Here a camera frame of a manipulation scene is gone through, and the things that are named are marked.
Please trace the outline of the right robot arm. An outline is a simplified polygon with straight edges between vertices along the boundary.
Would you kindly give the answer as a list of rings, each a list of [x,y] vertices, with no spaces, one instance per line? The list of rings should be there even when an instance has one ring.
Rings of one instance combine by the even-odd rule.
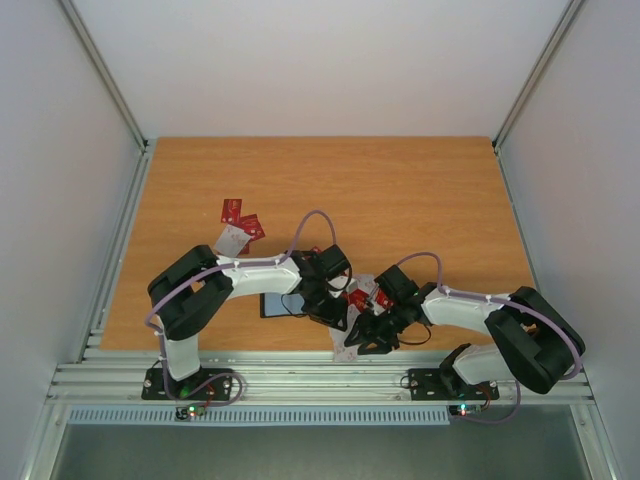
[[[581,370],[586,351],[581,336],[535,289],[481,295],[429,282],[419,287],[397,265],[375,279],[391,301],[388,309],[360,313],[346,337],[360,355],[387,354],[400,346],[399,335],[412,324],[455,326],[492,338],[491,345],[463,344],[441,363],[441,383],[463,396],[485,381],[516,380],[527,389],[548,393]]]

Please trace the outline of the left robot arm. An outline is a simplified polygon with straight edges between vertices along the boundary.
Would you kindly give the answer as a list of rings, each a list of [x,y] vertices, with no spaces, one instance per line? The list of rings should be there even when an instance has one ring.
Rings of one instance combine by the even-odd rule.
[[[228,300],[263,294],[298,295],[301,311],[330,328],[347,329],[352,266],[337,245],[324,251],[289,250],[263,258],[230,258],[206,245],[189,250],[147,287],[146,319],[162,339],[165,384],[179,398],[201,386],[199,333]]]

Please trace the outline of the black leather card holder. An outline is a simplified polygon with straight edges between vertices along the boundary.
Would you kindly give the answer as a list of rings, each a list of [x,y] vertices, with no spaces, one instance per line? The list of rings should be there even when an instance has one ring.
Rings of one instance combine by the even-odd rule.
[[[263,293],[260,295],[260,317],[305,317],[304,299],[299,294]]]

